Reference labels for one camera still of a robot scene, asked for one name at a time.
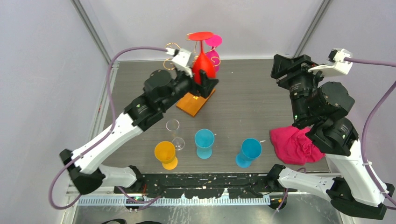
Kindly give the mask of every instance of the blue cup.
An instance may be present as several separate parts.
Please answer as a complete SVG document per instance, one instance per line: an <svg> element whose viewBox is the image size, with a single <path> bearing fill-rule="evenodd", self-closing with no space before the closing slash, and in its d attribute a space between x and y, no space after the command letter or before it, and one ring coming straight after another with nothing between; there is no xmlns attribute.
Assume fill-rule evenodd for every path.
<svg viewBox="0 0 396 224"><path fill-rule="evenodd" d="M257 157L261 155L262 147L256 139L245 139L236 156L236 164L241 168L248 168Z"/></svg>
<svg viewBox="0 0 396 224"><path fill-rule="evenodd" d="M197 156L203 160L211 157L214 134L208 129L201 129L195 134L195 145L197 146Z"/></svg>

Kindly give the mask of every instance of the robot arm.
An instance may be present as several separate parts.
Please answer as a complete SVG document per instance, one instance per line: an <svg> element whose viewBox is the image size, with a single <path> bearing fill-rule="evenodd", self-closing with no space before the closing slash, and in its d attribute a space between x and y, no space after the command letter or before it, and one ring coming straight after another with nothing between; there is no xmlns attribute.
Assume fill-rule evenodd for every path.
<svg viewBox="0 0 396 224"><path fill-rule="evenodd" d="M134 166L115 168L102 165L102 162L120 146L137 135L143 133L163 118L165 113L186 93L195 96L209 97L217 79L209 79L203 70L200 70L201 84L194 82L191 65L194 55L184 49L168 49L173 55L176 78L172 78L167 70L156 70L144 82L144 93L134 99L115 121L110 135L95 148L78 159L68 168L69 175L76 188L82 195L89 194L100 186L122 186L139 189L143 177ZM108 134L111 127L74 151L65 149L60 153L66 165L83 151L96 144Z"/></svg>
<svg viewBox="0 0 396 224"><path fill-rule="evenodd" d="M385 197L365 169L358 134L345 118L354 99L341 83L327 82L318 87L323 77L346 75L352 63L344 58L351 56L345 49L334 49L327 65L317 65L307 55L293 59L275 55L271 77L290 91L293 126L312 126L306 136L335 164L342 178L311 176L275 165L268 174L269 184L312 193L353 217L383 219ZM376 178L392 196L394 186Z"/></svg>

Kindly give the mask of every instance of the wooden base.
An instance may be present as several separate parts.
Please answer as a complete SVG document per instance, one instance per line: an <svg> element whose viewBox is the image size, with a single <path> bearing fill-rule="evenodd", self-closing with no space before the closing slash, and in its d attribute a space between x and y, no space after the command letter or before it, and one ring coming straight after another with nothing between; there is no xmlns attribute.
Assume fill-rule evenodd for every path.
<svg viewBox="0 0 396 224"><path fill-rule="evenodd" d="M203 97L196 97L191 93L187 93L177 102L176 107L191 115L192 117L195 117L195 115L197 115L199 110L201 110L201 108L209 100L209 98L213 95L215 91L216 90L213 89L209 97L206 99Z"/></svg>

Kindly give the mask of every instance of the cable tie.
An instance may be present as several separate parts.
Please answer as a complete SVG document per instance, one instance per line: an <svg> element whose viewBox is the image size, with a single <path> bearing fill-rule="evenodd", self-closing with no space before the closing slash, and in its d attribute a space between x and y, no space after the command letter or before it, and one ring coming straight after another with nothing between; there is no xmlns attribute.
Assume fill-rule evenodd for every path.
<svg viewBox="0 0 396 224"><path fill-rule="evenodd" d="M371 166L373 163L371 161L367 161L367 163L363 163L363 166Z"/></svg>

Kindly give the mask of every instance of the red towel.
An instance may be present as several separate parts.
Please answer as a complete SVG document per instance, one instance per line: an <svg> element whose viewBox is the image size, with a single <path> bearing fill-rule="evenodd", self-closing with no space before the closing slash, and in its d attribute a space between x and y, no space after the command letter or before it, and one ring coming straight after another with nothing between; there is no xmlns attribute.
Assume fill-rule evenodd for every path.
<svg viewBox="0 0 396 224"><path fill-rule="evenodd" d="M317 162L325 156L305 136L309 130L308 127L299 130L289 126L272 129L269 132L275 153L282 162L302 166L307 162Z"/></svg>

